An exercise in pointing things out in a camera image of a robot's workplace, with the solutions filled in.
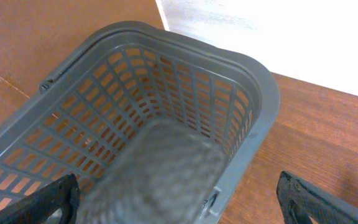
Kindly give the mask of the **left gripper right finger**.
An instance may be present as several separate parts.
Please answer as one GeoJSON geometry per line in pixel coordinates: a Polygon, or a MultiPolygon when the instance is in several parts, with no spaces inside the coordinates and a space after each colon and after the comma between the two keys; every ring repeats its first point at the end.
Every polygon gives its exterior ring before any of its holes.
{"type": "Polygon", "coordinates": [[[285,224],[358,224],[358,208],[291,172],[281,172],[276,194],[285,224]]]}

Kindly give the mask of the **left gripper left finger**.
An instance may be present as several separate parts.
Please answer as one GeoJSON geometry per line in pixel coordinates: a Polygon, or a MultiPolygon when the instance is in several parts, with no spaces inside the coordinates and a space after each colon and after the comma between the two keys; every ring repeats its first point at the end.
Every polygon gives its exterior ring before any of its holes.
{"type": "Polygon", "coordinates": [[[0,223],[43,223],[57,210],[59,223],[75,223],[79,206],[76,176],[68,174],[0,210],[0,223]]]}

